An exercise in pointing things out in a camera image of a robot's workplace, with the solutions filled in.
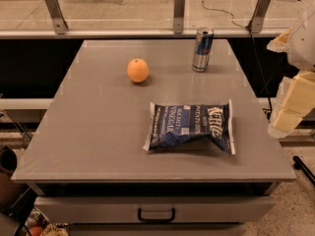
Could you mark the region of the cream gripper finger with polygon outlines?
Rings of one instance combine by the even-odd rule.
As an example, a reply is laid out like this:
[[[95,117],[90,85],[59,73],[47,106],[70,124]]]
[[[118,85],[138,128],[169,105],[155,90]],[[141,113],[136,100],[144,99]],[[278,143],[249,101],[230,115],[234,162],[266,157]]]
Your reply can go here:
[[[267,44],[267,49],[277,53],[286,52],[290,33],[291,29],[286,29]]]
[[[290,135],[302,119],[315,108],[315,73],[300,71],[280,83],[268,134],[276,139]]]

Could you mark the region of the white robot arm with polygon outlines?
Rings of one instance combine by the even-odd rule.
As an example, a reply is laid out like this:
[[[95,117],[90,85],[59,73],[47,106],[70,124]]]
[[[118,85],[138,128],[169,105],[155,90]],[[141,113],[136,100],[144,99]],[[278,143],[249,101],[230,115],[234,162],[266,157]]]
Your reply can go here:
[[[315,4],[267,49],[285,52],[288,64],[299,70],[292,79],[281,81],[268,126],[271,137],[283,139],[315,108]]]

